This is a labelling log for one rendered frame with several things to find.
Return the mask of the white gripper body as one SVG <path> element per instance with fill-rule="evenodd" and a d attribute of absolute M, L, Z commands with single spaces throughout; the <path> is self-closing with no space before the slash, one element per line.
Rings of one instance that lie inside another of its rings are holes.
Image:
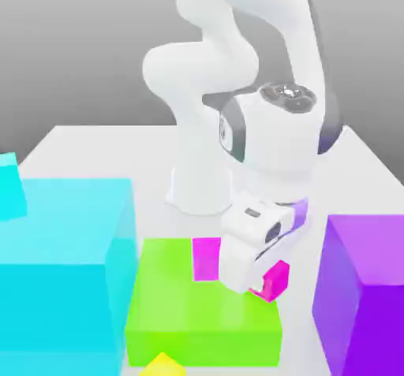
<path fill-rule="evenodd" d="M 309 201 L 273 203 L 238 197 L 221 220 L 219 280 L 237 293 L 264 287 L 264 275 L 287 259 L 304 233 Z"/>

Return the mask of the small magenta cube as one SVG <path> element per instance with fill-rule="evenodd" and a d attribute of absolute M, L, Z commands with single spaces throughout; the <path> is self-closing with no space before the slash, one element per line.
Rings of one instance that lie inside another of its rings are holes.
<path fill-rule="evenodd" d="M 220 244 L 220 237 L 192 239 L 194 281 L 217 281 L 219 279 Z"/>
<path fill-rule="evenodd" d="M 290 265 L 279 260 L 263 276 L 263 286 L 260 289 L 250 289 L 249 291 L 270 303 L 276 300 L 286 289 L 289 282 Z"/>

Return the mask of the small yellow cube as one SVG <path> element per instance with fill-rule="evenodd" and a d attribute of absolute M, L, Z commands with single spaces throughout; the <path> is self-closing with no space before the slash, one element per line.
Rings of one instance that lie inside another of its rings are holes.
<path fill-rule="evenodd" d="M 186 369 L 166 353 L 160 352 L 140 371 L 139 376 L 186 376 Z"/>

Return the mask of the small cyan cube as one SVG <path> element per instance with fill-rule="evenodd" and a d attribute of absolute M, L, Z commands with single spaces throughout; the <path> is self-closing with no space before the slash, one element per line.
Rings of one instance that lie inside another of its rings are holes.
<path fill-rule="evenodd" d="M 14 152 L 0 154 L 0 222 L 23 217 L 27 202 Z"/>

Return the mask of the large green box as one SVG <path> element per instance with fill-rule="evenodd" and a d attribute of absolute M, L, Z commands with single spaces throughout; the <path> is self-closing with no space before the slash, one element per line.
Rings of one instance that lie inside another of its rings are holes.
<path fill-rule="evenodd" d="M 125 328 L 129 365 L 159 353 L 187 367 L 276 367 L 282 324 L 276 303 L 194 281 L 189 239 L 144 240 Z"/>

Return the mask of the large purple box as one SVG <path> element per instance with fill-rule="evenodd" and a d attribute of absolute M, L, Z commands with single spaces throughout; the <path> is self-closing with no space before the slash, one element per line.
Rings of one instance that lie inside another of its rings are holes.
<path fill-rule="evenodd" d="M 331 376 L 404 376 L 404 214 L 328 217 L 312 316 Z"/>

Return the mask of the large cyan box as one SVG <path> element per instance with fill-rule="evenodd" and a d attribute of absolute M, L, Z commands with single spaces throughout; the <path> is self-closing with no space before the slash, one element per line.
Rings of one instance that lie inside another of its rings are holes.
<path fill-rule="evenodd" d="M 0 376 L 120 376 L 137 273 L 128 179 L 27 179 L 0 222 Z"/>

